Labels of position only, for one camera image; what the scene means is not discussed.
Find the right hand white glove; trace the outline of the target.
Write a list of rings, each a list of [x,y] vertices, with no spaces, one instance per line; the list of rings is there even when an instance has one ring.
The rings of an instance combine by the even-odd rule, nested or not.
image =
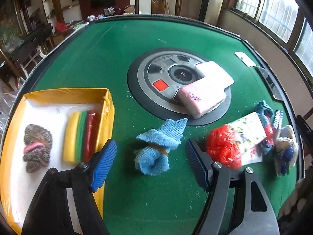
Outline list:
[[[286,199],[284,204],[281,206],[279,210],[278,217],[281,218],[283,216],[287,216],[290,212],[292,207],[296,206],[298,213],[300,213],[305,206],[307,199],[301,198],[298,199],[299,189],[302,187],[304,178],[298,180],[295,185],[295,189],[292,191],[290,196]]]

